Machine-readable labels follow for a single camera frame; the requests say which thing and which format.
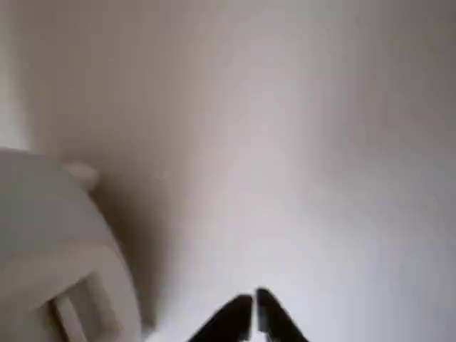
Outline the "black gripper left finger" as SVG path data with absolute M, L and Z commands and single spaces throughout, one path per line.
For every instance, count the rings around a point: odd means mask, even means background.
M 247 341 L 253 305 L 250 294 L 235 296 L 215 311 L 188 341 Z

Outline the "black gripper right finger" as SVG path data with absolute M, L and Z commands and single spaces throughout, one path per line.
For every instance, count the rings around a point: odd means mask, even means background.
M 306 342 L 306 337 L 270 290 L 256 290 L 256 306 L 259 331 L 266 335 L 267 341 Z

